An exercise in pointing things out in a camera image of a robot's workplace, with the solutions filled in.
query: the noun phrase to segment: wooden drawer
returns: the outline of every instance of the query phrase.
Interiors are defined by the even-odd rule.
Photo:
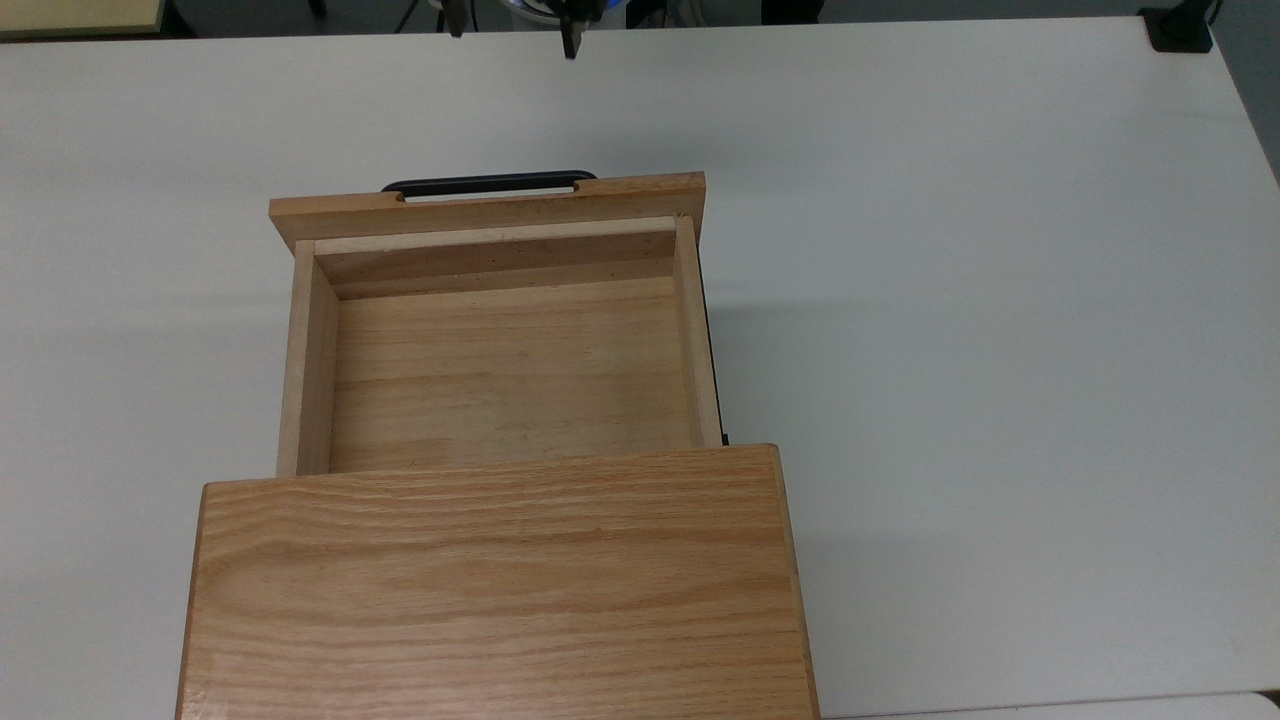
[[[817,720],[777,450],[211,483],[201,717]]]
[[[293,250],[279,477],[721,445],[701,173],[274,200]]]

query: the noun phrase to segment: white table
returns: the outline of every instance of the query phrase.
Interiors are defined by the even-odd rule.
[[[0,47],[0,716],[172,710],[273,196],[704,169],[824,715],[1280,687],[1280,192],[1137,18]]]

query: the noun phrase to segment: light wood surface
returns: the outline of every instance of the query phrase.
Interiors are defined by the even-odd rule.
[[[603,196],[690,183],[625,178]],[[689,215],[303,240],[294,255],[279,477],[721,445]]]
[[[163,0],[4,0],[0,37],[156,32]]]
[[[671,274],[675,218],[316,241],[342,300]]]
[[[579,237],[613,237],[620,234],[676,232],[673,215],[654,218],[623,218],[586,223],[552,223],[547,225],[515,225],[506,228],[474,228],[465,231],[416,232],[404,234],[375,234],[369,237],[334,237],[315,241],[316,255],[346,255],[351,252],[380,252],[412,250],[416,247],[444,247],[451,245],[485,245],[490,242],[517,242],[561,240]]]
[[[815,720],[773,446],[212,483],[179,720]]]
[[[334,473],[690,447],[671,277],[340,304]]]
[[[406,202],[398,192],[283,197],[270,217],[291,249],[300,240],[690,215],[703,225],[703,173],[579,181],[572,192]]]
[[[338,296],[315,260],[315,242],[294,247],[293,301],[284,360],[284,400],[275,474],[329,471]]]
[[[698,241],[694,237],[694,222],[687,215],[676,218],[672,281],[676,286],[676,322],[685,357],[682,370],[689,402],[690,442],[694,447],[716,447],[723,438],[719,400],[716,396],[716,366],[712,363],[710,332],[707,328]]]

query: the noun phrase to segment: black handle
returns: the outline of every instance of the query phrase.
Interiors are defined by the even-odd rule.
[[[586,170],[549,170],[544,173],[508,173],[504,176],[470,176],[463,178],[426,178],[393,182],[383,192],[401,192],[404,197],[434,195],[466,195],[470,192],[512,192],[573,187],[580,179],[595,179]]]

